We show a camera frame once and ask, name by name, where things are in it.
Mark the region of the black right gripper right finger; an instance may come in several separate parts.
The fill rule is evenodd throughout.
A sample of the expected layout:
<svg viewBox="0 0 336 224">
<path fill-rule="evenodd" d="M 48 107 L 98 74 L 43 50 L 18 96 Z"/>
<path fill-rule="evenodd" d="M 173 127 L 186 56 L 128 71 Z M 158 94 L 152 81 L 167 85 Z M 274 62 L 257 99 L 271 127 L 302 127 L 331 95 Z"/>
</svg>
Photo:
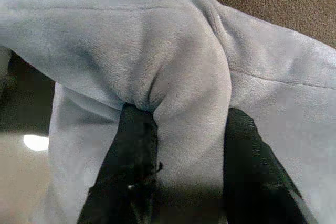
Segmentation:
<svg viewBox="0 0 336 224">
<path fill-rule="evenodd" d="M 301 193 L 254 120 L 237 108 L 228 110 L 223 169 L 228 224 L 308 224 L 291 195 Z"/>
</svg>

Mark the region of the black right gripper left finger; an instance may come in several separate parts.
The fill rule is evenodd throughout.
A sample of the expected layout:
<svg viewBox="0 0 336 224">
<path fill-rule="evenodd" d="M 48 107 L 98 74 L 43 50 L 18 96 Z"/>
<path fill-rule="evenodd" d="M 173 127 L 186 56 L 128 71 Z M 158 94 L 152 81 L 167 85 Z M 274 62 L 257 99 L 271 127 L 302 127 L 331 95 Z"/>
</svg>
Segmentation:
<svg viewBox="0 0 336 224">
<path fill-rule="evenodd" d="M 158 131 L 151 113 L 124 104 L 117 133 L 77 224 L 151 224 Z"/>
</svg>

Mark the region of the light grey plush pillow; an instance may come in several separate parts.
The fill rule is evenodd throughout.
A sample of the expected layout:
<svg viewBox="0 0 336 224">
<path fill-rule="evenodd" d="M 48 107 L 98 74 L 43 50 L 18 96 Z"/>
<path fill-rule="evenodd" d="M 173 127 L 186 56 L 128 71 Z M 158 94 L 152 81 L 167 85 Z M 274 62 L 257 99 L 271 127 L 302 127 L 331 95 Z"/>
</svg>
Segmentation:
<svg viewBox="0 0 336 224">
<path fill-rule="evenodd" d="M 51 182 L 31 224 L 76 223 L 125 103 L 158 126 L 155 224 L 221 224 L 231 106 L 318 224 L 336 224 L 336 49 L 217 0 L 0 0 L 0 46 L 55 82 Z"/>
</svg>

